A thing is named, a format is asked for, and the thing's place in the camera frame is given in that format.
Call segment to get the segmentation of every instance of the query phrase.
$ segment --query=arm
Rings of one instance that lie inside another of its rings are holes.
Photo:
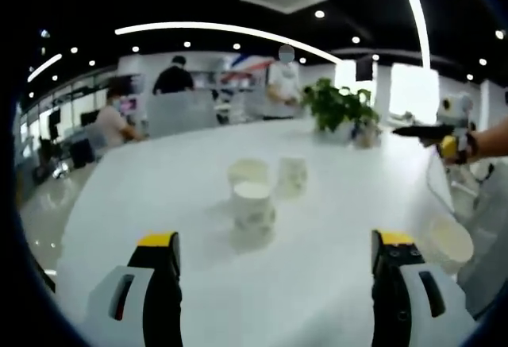
[[[145,138],[138,134],[138,132],[131,126],[127,125],[123,129],[120,130],[121,134],[129,139],[134,139],[135,141],[143,141]]]
[[[115,109],[111,108],[110,120],[113,127],[118,130],[121,135],[128,139],[134,139],[135,141],[142,141],[144,137],[137,133],[137,131],[127,123],[127,121],[118,113]]]
[[[267,97],[272,102],[285,102],[286,100],[279,95],[280,70],[277,64],[273,63],[268,68],[268,86]]]
[[[508,156],[508,117],[482,132],[472,133],[478,143],[478,157]]]

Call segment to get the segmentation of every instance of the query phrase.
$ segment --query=ceiling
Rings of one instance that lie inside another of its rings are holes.
[[[241,25],[299,40],[330,51],[342,48],[400,49],[419,52],[418,34],[408,0],[328,0],[293,14],[283,14],[239,0],[31,0],[39,2],[31,11],[31,20],[46,29],[50,38],[38,37],[33,49],[32,66],[37,67],[57,53],[63,59],[33,80],[27,87],[35,98],[63,81],[88,72],[95,66],[105,67],[122,55],[140,47],[141,53],[182,50],[233,51],[233,43],[251,54],[277,54],[279,43],[252,36],[203,29],[161,29],[116,36],[114,30],[128,25],[158,21],[207,21]],[[421,0],[429,33],[430,51],[452,62],[447,66],[433,63],[455,78],[467,73],[475,82],[490,78],[508,85],[508,40],[499,40],[495,31],[505,29],[508,0]],[[325,17],[317,19],[316,10]],[[354,36],[361,38],[358,45]],[[183,42],[191,47],[184,48]],[[71,54],[70,49],[79,51]],[[297,56],[310,63],[319,57],[297,49]],[[355,52],[341,57],[357,57]],[[488,61],[479,65],[479,59]],[[382,56],[380,62],[395,61],[418,64],[421,61],[400,56]],[[57,74],[57,82],[52,76]]]

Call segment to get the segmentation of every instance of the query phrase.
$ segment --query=window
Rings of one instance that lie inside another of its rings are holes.
[[[52,113],[52,109],[50,110],[46,110],[42,113],[40,113],[39,115],[39,121],[40,121],[40,136],[43,138],[43,139],[51,139],[51,137],[49,136],[49,122],[48,122],[48,117],[49,117],[49,114]]]
[[[376,78],[377,78],[378,64],[372,65],[372,81],[356,81],[356,61],[343,60],[335,68],[335,87],[349,87],[352,92],[357,92],[359,89],[367,89],[371,92],[371,106],[375,102]]]
[[[33,149],[37,150],[40,147],[40,130],[39,130],[39,120],[36,120],[29,126],[30,135],[33,137]]]
[[[417,121],[436,122],[439,106],[439,75],[413,65],[394,64],[391,69],[390,113],[409,111]]]
[[[57,127],[60,139],[67,138],[74,132],[74,126],[72,125],[72,102],[65,102],[60,105],[60,124]]]
[[[72,101],[74,127],[81,127],[81,114],[94,111],[94,95],[89,94]]]
[[[106,106],[106,93],[107,89],[102,89],[101,91],[95,92],[95,109],[100,110],[104,106]]]

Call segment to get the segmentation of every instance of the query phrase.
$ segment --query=paper cup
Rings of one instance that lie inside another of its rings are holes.
[[[231,188],[238,183],[268,183],[268,165],[258,159],[240,159],[228,168],[228,181]]]
[[[473,256],[474,245],[469,232],[458,222],[439,218],[417,242],[425,262],[439,264],[453,276]]]
[[[299,156],[281,158],[277,195],[282,199],[300,196],[306,190],[307,177],[305,158]]]
[[[233,187],[232,207],[235,226],[253,235],[273,229],[275,208],[267,184],[242,182]]]

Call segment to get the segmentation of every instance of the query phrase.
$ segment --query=computer monitor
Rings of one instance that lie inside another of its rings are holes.
[[[48,124],[49,126],[56,126],[60,123],[61,121],[61,116],[60,116],[60,109],[57,109],[55,111],[53,111],[51,114],[49,114],[49,117],[48,117]]]
[[[81,114],[81,127],[85,127],[86,125],[90,125],[95,122],[98,116],[98,110],[91,111],[89,113]]]

